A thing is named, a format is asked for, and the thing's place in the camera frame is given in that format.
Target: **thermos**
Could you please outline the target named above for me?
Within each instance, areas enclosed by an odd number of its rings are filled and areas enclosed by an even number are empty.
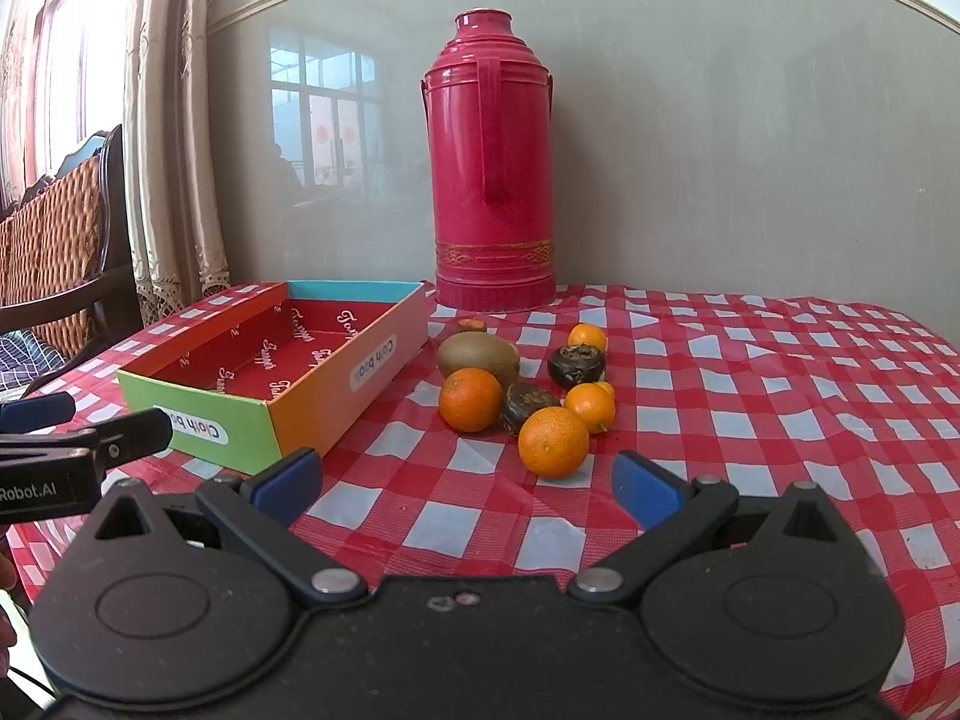
[[[553,79],[511,16],[479,9],[421,81],[439,303],[524,311],[553,299],[550,108]]]

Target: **silver bolt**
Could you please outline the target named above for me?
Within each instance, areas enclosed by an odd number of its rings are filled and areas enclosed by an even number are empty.
[[[426,602],[426,607],[434,611],[451,611],[456,603],[448,595],[435,595]]]
[[[581,571],[573,581],[584,592],[613,592],[623,584],[623,574],[612,568],[594,566]]]
[[[310,584],[325,595],[337,595],[356,589],[360,577],[349,568],[325,568],[313,575]]]
[[[483,599],[480,598],[478,593],[464,590],[463,592],[458,592],[455,596],[453,596],[453,600],[462,605],[462,607],[475,607]]]

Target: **red and white checkered tablecloth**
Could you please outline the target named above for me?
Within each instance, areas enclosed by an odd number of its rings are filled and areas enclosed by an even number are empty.
[[[144,330],[53,382],[77,400],[75,425],[124,408],[114,375],[150,344],[261,285],[234,288]],[[636,449],[680,476],[724,476],[744,494],[812,479],[888,577],[906,640],[885,698],[917,720],[960,709],[960,356],[909,317],[815,298],[560,288],[540,311],[488,318],[517,345],[521,374],[548,382],[545,359],[577,322],[607,329],[613,429],[560,482],[528,474],[501,431],[460,437],[437,413],[436,339],[457,316],[433,306],[429,343],[323,459],[323,495],[295,531],[375,584],[384,573],[563,580],[622,546],[637,527],[611,498],[611,461]],[[117,478],[158,493],[192,490],[219,466],[179,452]],[[80,519],[11,529],[36,594]]]

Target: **glossy wall panel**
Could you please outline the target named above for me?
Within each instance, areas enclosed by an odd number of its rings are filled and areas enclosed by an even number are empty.
[[[236,277],[432,276],[419,79],[477,6],[556,79],[560,282],[875,301],[960,341],[960,35],[891,0],[272,6],[209,39]]]

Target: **curtain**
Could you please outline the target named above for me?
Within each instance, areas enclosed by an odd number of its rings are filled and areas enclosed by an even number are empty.
[[[210,156],[208,0],[134,0],[124,93],[133,270],[145,323],[229,286]]]
[[[35,21],[43,0],[13,0],[3,37],[3,71],[0,74],[0,181],[3,201],[18,204],[27,189],[27,105],[32,96],[32,68],[37,63]]]

